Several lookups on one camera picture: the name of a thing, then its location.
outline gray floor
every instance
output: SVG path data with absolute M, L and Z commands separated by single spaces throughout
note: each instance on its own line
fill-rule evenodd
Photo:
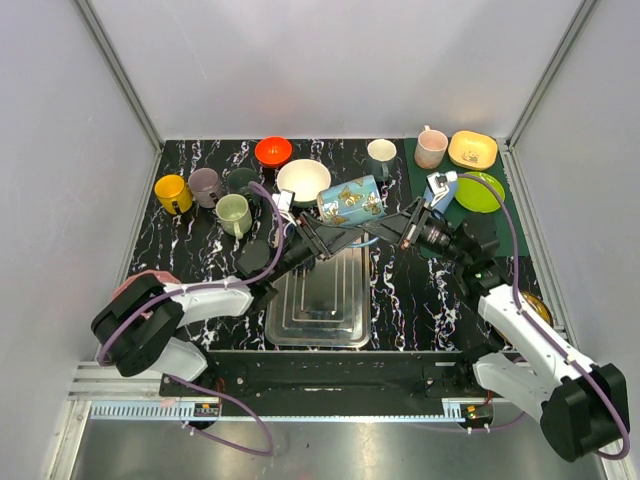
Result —
M 503 412 L 498 423 L 509 418 Z M 278 423 L 274 458 L 251 457 L 166 422 L 90 421 L 74 480 L 595 480 L 604 478 L 590 455 L 569 464 L 547 446 L 527 419 L 489 435 L 434 433 L 413 424 Z M 263 448 L 250 423 L 220 422 L 211 431 Z

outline stainless steel tray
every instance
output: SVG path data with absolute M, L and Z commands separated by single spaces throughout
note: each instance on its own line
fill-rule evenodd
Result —
M 265 333 L 274 345 L 362 347 L 369 341 L 369 249 L 347 248 L 275 282 Z

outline plate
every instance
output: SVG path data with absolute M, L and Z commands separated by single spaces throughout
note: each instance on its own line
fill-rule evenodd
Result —
M 295 205 L 315 204 L 318 194 L 331 186 L 331 173 L 316 160 L 293 160 L 278 172 L 278 190 L 293 192 Z
M 504 201 L 504 187 L 494 177 L 483 172 L 466 172 L 468 175 L 480 177 L 491 185 Z M 467 210 L 480 213 L 495 212 L 500 208 L 500 204 L 493 196 L 493 193 L 484 185 L 471 180 L 470 178 L 458 178 L 458 191 L 456 200 Z
M 451 161 L 469 170 L 486 170 L 495 163 L 497 153 L 498 144 L 493 138 L 468 130 L 456 133 L 449 145 Z

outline lime green plate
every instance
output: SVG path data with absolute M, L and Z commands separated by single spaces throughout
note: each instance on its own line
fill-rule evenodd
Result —
M 466 172 L 474 177 L 480 177 L 489 185 L 491 185 L 504 201 L 504 187 L 488 173 L 483 172 Z M 458 191 L 456 192 L 456 200 L 467 210 L 480 213 L 495 212 L 500 208 L 500 204 L 489 191 L 487 187 L 471 180 L 469 178 L 458 179 Z

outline orange bowl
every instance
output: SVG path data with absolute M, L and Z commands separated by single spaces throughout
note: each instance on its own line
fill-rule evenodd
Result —
M 256 158 L 269 168 L 278 168 L 287 163 L 292 152 L 291 142 L 282 137 L 267 137 L 256 145 Z

